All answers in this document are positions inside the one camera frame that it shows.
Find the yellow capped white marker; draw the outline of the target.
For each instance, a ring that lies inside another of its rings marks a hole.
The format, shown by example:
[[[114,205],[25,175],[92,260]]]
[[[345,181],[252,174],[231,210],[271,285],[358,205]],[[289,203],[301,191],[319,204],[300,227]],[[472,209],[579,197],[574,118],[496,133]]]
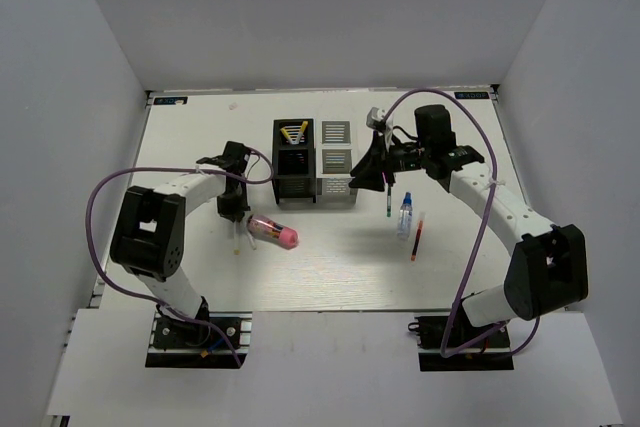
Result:
[[[240,255],[240,226],[238,223],[233,223],[233,253],[234,255]]]

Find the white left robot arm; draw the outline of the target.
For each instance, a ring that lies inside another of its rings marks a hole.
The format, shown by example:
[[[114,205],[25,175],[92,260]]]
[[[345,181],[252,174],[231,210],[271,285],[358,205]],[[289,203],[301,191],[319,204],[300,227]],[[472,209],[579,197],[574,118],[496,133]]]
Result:
[[[181,267],[187,216],[214,199],[220,217],[239,224],[248,212],[245,176],[251,149],[229,141],[223,153],[203,158],[220,175],[188,173],[156,188],[127,190],[117,219],[110,258],[140,280],[160,312],[178,321],[177,334],[199,346],[211,334],[208,304]]]

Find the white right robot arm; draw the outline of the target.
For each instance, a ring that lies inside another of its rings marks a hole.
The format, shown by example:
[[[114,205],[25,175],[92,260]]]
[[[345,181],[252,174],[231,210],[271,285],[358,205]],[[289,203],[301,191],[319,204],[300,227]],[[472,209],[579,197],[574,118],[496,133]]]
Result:
[[[486,336],[488,325],[514,318],[533,320],[584,300],[589,286],[583,232],[573,224],[556,225],[499,185],[483,156],[458,144],[444,106],[419,107],[414,117],[417,136],[402,142],[385,111],[369,111],[366,124],[373,131],[372,142],[351,170],[350,185],[381,192],[394,183],[395,174],[423,170],[485,218],[510,253],[501,285],[462,300],[463,313],[451,321],[453,337],[472,346]]]

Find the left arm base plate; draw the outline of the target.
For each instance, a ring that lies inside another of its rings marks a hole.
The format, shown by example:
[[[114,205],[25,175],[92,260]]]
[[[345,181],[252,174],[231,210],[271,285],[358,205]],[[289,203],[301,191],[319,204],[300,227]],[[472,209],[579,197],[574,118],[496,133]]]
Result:
[[[249,352],[252,320],[251,313],[210,313],[210,322],[223,331],[235,349],[240,360],[240,363],[237,363],[217,331],[156,313],[145,366],[173,369],[239,369]]]

